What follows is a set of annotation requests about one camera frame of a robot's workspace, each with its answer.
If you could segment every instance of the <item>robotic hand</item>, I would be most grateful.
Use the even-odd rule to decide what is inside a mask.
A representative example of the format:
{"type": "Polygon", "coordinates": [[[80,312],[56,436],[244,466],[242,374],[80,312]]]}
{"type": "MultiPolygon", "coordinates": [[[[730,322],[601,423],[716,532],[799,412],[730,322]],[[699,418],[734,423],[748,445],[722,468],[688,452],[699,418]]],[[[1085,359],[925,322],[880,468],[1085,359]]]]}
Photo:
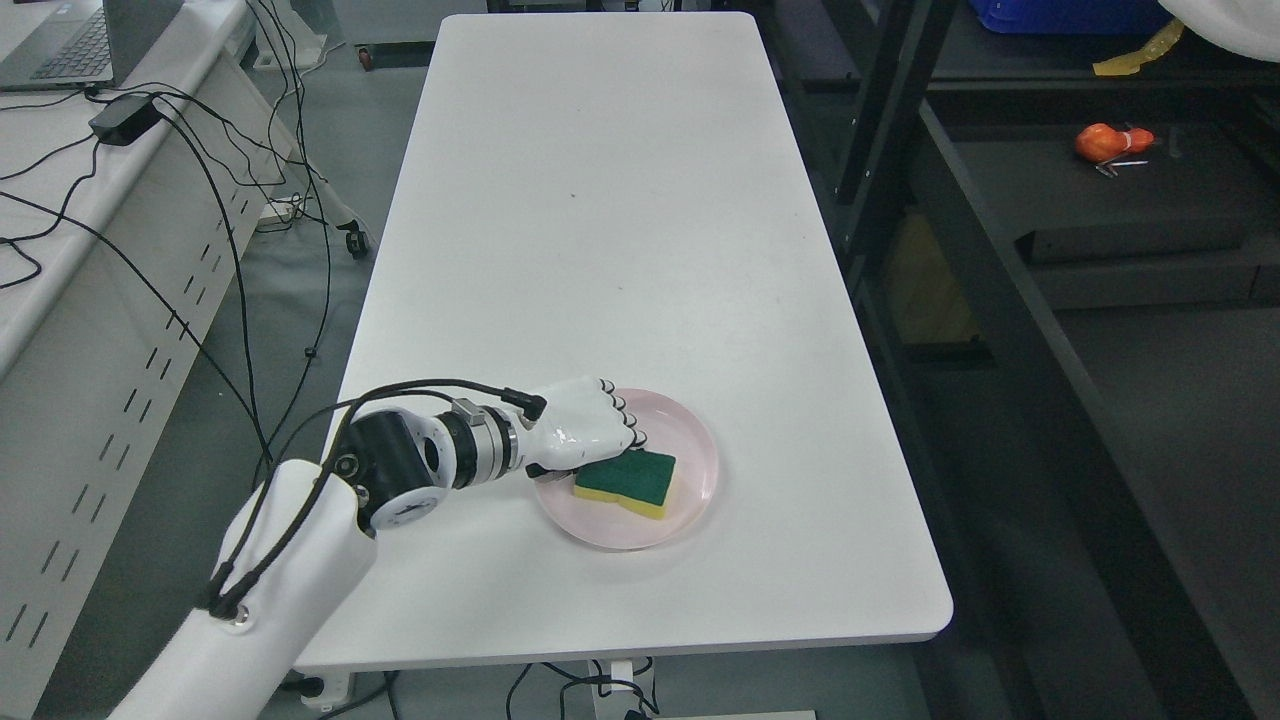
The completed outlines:
{"type": "Polygon", "coordinates": [[[579,378],[536,395],[504,391],[512,405],[456,398],[435,416],[389,405],[355,413],[325,462],[335,477],[289,460],[244,503],[223,539],[206,607],[188,614],[111,717],[257,717],[372,566],[379,530],[421,518],[451,489],[521,468],[534,478],[575,470],[643,445],[613,389],[579,378]]]}
{"type": "Polygon", "coordinates": [[[576,470],[644,445],[635,416],[613,389],[595,378],[548,386],[535,393],[547,406],[532,420],[509,406],[466,398],[434,418],[384,406],[351,424],[334,473],[360,498],[361,528],[394,528],[434,510],[449,489],[518,468],[531,478],[576,470]]]}

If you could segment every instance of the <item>screw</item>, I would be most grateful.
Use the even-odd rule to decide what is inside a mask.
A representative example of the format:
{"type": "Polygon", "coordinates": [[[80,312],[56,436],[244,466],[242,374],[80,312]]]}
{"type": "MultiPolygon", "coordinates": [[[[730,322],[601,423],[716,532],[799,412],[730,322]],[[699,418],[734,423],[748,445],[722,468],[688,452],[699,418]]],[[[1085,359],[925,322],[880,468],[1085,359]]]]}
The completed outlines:
{"type": "Polygon", "coordinates": [[[333,464],[333,471],[338,474],[339,478],[352,478],[356,471],[360,470],[360,459],[352,454],[343,455],[333,464]]]}

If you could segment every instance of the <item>white desk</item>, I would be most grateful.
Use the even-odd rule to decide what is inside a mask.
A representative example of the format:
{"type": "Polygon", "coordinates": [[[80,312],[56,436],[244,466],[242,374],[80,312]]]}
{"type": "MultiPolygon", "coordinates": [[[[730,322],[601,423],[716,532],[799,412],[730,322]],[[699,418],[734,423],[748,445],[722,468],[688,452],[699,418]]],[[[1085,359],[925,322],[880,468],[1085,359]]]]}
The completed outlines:
{"type": "MultiPolygon", "coordinates": [[[[5,8],[0,49],[15,45],[51,5],[5,8]]],[[[125,85],[164,81],[197,94],[246,133],[265,138],[269,109],[221,53],[246,6],[195,0],[174,18],[125,85]]],[[[13,106],[60,92],[3,94],[13,106]]],[[[101,105],[76,99],[54,108],[0,111],[0,173],[88,133],[101,105]]],[[[220,123],[187,114],[210,152],[243,172],[220,123]]],[[[276,146],[289,143],[273,128],[276,146]]],[[[0,188],[58,208],[87,172],[92,145],[65,151],[0,188]]],[[[276,176],[265,151],[253,174],[276,176]]],[[[186,143],[160,124],[129,147],[99,151],[99,174],[82,183],[69,214],[104,231],[204,336],[232,277],[230,247],[207,182],[186,143]]],[[[264,205],[212,167],[238,247],[264,205]]],[[[0,200],[5,236],[50,218],[0,200]]],[[[0,715],[27,717],[70,634],[102,559],[182,389],[196,347],[178,323],[86,232],[64,223],[23,249],[44,274],[0,290],[0,715]]],[[[0,247],[0,278],[26,263],[0,247]]],[[[230,404],[211,411],[236,413],[230,404]]]]}
{"type": "Polygon", "coordinates": [[[456,492],[380,536],[298,669],[911,642],[947,624],[748,15],[442,28],[342,396],[577,374],[703,419],[722,462],[708,512],[664,544],[602,552],[561,532],[522,477],[456,492]]]}

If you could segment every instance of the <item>table leg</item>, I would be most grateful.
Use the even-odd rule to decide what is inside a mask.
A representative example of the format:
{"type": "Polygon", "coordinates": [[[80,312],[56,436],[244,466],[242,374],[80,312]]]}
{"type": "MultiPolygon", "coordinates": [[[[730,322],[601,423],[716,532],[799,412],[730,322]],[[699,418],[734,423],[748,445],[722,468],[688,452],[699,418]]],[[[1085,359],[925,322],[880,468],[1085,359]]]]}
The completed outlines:
{"type": "MultiPolygon", "coordinates": [[[[602,660],[604,674],[614,680],[627,683],[635,682],[635,664],[626,660],[602,660]]],[[[636,708],[636,696],[627,685],[604,685],[604,697],[591,688],[591,698],[595,701],[595,720],[623,720],[628,710],[636,708]]]]}

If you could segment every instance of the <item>yellow sponge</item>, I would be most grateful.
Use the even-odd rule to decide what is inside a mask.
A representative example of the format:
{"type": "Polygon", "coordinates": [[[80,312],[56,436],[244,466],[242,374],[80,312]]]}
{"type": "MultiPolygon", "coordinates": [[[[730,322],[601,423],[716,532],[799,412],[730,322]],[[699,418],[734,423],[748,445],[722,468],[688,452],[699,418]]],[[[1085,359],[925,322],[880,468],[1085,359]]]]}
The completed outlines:
{"type": "Polygon", "coordinates": [[[645,518],[667,515],[667,495],[676,459],[660,452],[628,450],[612,460],[591,462],[577,471],[573,495],[584,500],[617,502],[645,518]]]}

